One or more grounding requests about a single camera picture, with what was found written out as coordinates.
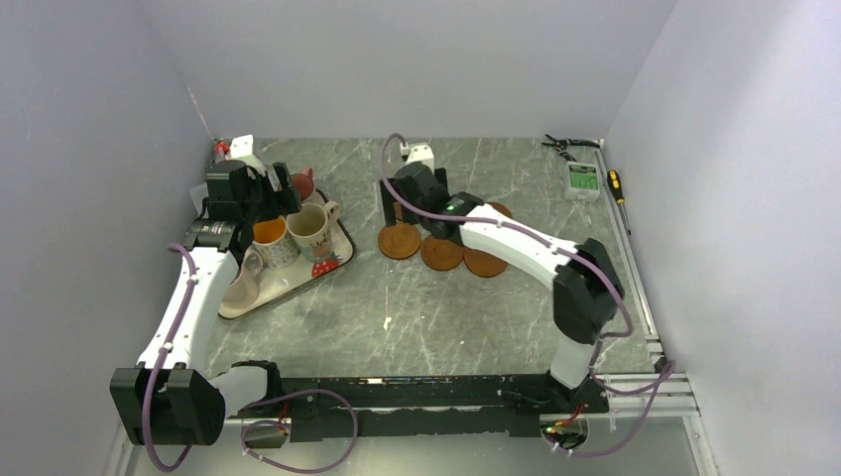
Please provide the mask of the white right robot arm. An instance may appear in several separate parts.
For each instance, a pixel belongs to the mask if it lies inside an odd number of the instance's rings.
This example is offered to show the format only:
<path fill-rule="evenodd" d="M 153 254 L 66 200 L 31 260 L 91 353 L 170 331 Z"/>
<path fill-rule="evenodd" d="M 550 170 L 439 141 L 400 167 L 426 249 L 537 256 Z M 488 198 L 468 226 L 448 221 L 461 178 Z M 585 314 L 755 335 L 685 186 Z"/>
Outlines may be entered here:
<path fill-rule="evenodd" d="M 475 195 L 450 193 L 442 176 L 442 170 L 408 163 L 381 178 L 387 222 L 402 218 L 437 239 L 489 254 L 550 291 L 560 337 L 546 397 L 560 412 L 573 410 L 584 399 L 583 383 L 603 329 L 624 303 L 606 248 L 595 239 L 576 243 L 538 232 Z"/>

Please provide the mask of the cream patterned mug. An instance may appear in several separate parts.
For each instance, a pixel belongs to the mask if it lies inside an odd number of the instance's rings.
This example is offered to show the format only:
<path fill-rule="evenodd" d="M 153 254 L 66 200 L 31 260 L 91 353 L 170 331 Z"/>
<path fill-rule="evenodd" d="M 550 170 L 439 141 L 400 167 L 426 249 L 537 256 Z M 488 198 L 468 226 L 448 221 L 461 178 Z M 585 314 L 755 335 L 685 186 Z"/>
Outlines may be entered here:
<path fill-rule="evenodd" d="M 336 201 L 324 205 L 305 203 L 297 213 L 287 216 L 287 228 L 301 253 L 313 263 L 327 261 L 332 254 L 331 227 L 337 223 L 342 206 Z"/>

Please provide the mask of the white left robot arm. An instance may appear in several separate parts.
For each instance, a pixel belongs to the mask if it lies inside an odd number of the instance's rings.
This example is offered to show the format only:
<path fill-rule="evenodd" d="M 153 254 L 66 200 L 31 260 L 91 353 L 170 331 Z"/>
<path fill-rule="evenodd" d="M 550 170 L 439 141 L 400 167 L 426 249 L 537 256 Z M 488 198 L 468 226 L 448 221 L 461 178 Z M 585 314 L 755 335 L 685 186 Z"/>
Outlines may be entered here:
<path fill-rule="evenodd" d="M 285 163 L 258 170 L 221 161 L 206 173 L 203 210 L 181 242 L 177 285 L 162 321 L 134 366 L 114 371 L 109 391 L 135 445 L 211 445 L 228 417 L 262 417 L 285 402 L 278 366 L 245 361 L 218 377 L 202 374 L 211 325 L 254 240 L 255 224 L 300 210 Z"/>

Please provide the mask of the dark brown wooden coaster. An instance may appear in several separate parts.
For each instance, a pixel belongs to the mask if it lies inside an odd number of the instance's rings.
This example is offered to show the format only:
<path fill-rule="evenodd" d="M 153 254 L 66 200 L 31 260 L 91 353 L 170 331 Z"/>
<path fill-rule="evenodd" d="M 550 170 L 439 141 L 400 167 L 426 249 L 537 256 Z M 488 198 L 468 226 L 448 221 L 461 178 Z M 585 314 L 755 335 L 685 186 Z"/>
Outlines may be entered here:
<path fill-rule="evenodd" d="M 494 278 L 504 273 L 508 263 L 489 253 L 467 248 L 463 261 L 467 269 L 480 278 Z"/>

